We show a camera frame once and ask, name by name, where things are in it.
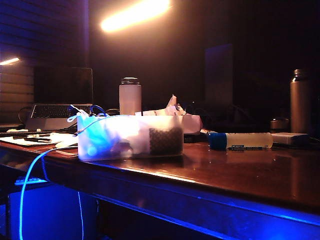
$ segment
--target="pen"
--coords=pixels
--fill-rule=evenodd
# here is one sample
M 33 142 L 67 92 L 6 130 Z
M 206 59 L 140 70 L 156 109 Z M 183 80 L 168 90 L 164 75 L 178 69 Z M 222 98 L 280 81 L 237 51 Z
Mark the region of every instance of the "pen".
M 29 142 L 37 142 L 37 143 L 51 143 L 51 139 L 49 138 L 36 138 L 36 137 L 26 137 L 25 141 Z
M 13 139 L 25 139 L 25 138 L 39 138 L 39 137 L 50 137 L 50 133 L 48 134 L 27 134 L 20 136 L 13 136 Z

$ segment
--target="papers on desk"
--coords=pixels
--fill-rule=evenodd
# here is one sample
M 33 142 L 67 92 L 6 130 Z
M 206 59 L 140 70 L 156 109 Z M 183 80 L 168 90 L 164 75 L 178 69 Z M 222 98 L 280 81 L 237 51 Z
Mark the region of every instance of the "papers on desk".
M 0 137 L 0 141 L 16 144 L 23 147 L 32 147 L 32 146 L 39 146 L 39 145 L 50 145 L 50 144 L 57 144 L 60 142 L 68 141 L 74 139 L 74 135 L 70 133 L 57 133 L 52 132 L 50 133 L 50 136 L 44 136 L 44 137 L 37 137 L 37 139 L 41 140 L 43 139 L 50 139 L 50 142 L 41 142 L 41 141 L 27 141 L 25 139 L 28 138 L 18 138 L 14 139 L 13 136 L 6 136 L 6 137 Z

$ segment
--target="keyboard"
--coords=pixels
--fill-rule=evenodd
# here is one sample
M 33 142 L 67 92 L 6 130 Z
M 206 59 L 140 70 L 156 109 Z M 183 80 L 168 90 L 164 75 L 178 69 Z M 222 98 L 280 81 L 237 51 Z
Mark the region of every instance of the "keyboard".
M 25 176 L 19 176 L 16 180 L 14 185 L 19 186 L 19 185 L 23 185 L 25 181 Z M 46 180 L 43 180 L 41 178 L 38 177 L 33 177 L 33 176 L 29 176 L 26 184 L 40 184 L 40 183 L 46 183 Z
M 90 113 L 90 107 L 88 105 L 74 105 L 78 109 L 84 110 L 86 113 Z M 39 104 L 34 106 L 32 112 L 32 118 L 48 118 L 48 119 L 67 119 L 76 115 L 70 105 L 68 104 Z

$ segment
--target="blue cap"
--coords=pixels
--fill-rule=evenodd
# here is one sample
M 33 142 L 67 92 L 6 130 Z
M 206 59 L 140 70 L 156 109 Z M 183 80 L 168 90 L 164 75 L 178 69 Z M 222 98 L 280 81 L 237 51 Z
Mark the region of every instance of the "blue cap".
M 211 149 L 226 149 L 227 147 L 227 135 L 225 133 L 209 133 L 208 140 Z

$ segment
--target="label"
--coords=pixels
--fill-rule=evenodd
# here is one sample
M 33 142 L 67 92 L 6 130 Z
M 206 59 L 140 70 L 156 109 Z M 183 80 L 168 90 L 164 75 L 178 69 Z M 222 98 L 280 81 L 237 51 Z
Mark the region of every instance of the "label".
M 262 150 L 262 146 L 244 146 L 244 145 L 232 145 L 228 148 L 232 151 L 243 151 L 243 150 Z

